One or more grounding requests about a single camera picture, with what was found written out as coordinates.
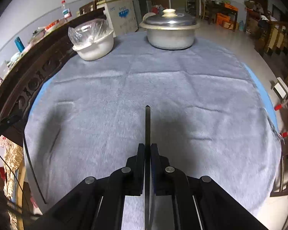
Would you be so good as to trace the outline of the dark metal chopstick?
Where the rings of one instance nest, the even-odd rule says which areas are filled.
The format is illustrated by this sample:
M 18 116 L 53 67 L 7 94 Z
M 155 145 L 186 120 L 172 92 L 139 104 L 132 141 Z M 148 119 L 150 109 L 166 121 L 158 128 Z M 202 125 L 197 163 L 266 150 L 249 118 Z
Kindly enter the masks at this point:
M 150 106 L 145 107 L 145 229 L 149 229 L 150 215 Z

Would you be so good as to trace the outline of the carved dark wooden sideboard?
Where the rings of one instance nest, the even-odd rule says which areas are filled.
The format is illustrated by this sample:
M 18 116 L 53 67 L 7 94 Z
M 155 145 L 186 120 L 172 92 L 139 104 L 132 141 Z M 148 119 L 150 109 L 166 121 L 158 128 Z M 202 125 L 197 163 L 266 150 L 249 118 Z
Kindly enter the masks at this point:
M 24 118 L 9 127 L 4 133 L 13 143 L 23 145 L 23 131 L 28 112 L 42 85 L 53 77 L 77 53 L 68 37 L 68 29 L 96 18 L 104 19 L 102 8 L 81 15 L 58 27 L 36 43 L 14 65 L 0 85 L 0 120 L 23 114 Z

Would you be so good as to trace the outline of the clear plastic container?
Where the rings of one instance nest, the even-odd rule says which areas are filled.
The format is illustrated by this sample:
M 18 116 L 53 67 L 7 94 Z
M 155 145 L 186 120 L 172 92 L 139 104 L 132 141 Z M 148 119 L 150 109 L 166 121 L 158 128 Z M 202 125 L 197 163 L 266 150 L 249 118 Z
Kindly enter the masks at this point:
M 3 62 L 2 64 L 0 64 L 0 77 L 2 80 L 6 78 L 9 72 L 10 72 L 10 69 L 7 65 L 7 62 Z

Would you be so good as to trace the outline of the grey tablecloth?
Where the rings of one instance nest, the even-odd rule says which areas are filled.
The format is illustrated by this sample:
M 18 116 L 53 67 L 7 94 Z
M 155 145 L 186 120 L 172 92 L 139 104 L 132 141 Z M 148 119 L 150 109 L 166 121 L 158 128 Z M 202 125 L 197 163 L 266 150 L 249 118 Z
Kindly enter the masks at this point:
M 151 46 L 145 33 L 115 39 L 105 56 L 74 56 L 29 112 L 28 179 L 42 214 L 87 177 L 123 168 L 145 141 L 190 177 L 209 176 L 242 206 L 222 206 L 217 229 L 264 229 L 256 214 L 281 158 L 279 134 L 242 62 L 196 39 L 184 50 Z

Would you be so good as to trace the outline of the teal thermos bottle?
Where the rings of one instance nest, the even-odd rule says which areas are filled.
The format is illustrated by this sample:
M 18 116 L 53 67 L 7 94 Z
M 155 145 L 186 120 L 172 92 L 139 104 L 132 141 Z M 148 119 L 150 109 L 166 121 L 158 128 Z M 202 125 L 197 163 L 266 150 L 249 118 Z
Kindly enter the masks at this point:
M 19 37 L 17 37 L 17 38 L 14 40 L 14 42 L 15 42 L 17 48 L 18 48 L 18 51 L 19 51 L 20 53 L 22 53 L 22 52 L 24 51 L 25 47 L 24 47 L 21 39 L 20 39 Z

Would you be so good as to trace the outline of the red and white bowl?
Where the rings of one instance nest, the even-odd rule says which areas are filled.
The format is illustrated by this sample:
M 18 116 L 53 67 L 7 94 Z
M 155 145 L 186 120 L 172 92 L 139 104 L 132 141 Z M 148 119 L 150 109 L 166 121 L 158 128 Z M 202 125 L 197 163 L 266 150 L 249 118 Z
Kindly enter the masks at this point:
M 45 27 L 45 31 L 53 28 L 55 25 L 57 25 L 59 23 L 59 20 L 55 20 L 53 21 L 52 23 L 48 24 L 46 27 Z

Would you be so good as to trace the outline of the white bowl with plastic bag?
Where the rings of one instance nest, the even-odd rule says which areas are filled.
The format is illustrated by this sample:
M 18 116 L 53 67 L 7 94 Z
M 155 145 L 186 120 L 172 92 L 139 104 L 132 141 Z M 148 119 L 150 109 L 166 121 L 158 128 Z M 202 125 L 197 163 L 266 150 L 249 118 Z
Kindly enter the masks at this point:
M 114 30 L 105 19 L 87 21 L 76 28 L 68 28 L 73 51 L 85 61 L 93 61 L 107 55 L 114 46 Z

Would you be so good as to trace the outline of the clear plastic water bottle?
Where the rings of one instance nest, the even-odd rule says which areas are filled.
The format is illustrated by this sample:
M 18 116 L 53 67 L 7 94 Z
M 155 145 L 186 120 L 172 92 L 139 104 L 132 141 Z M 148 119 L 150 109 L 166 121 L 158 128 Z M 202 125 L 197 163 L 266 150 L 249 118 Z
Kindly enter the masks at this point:
M 64 19 L 71 18 L 72 13 L 71 13 L 69 7 L 67 6 L 67 3 L 65 0 L 61 1 L 61 7 L 62 7 L 62 14 L 63 14 Z

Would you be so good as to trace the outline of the white step stool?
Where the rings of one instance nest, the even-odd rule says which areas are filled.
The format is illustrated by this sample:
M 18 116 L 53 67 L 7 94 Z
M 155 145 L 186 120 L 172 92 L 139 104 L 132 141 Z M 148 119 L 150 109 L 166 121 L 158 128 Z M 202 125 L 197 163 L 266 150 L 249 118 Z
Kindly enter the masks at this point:
M 281 77 L 271 81 L 271 89 L 277 94 L 281 101 L 288 98 L 288 86 Z

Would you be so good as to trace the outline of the aluminium pot with lid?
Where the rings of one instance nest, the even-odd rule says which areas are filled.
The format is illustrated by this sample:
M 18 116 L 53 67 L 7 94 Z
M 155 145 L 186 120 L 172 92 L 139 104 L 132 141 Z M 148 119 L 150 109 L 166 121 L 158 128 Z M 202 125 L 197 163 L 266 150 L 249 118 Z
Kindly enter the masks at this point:
M 175 9 L 165 9 L 162 14 L 149 12 L 140 23 L 147 32 L 149 43 L 165 50 L 182 50 L 192 46 L 199 26 L 195 17 Z

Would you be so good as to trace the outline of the white chest freezer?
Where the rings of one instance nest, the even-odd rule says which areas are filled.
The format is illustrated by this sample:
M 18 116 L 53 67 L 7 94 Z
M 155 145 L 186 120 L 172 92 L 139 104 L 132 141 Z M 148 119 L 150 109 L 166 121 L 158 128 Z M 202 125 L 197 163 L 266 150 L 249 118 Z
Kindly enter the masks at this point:
M 103 0 L 97 9 L 104 8 L 108 25 L 113 29 L 113 37 L 136 32 L 138 23 L 133 0 Z

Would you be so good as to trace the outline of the dark dining table background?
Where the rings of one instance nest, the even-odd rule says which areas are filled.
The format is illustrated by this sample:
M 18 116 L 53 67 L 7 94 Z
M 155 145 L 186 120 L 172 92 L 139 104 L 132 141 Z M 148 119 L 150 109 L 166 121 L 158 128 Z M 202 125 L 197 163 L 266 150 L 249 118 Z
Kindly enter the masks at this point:
M 229 29 L 233 31 L 237 28 L 238 8 L 229 4 L 216 0 L 204 0 L 202 7 L 202 19 L 206 18 L 208 24 L 216 23 L 224 25 L 230 23 Z

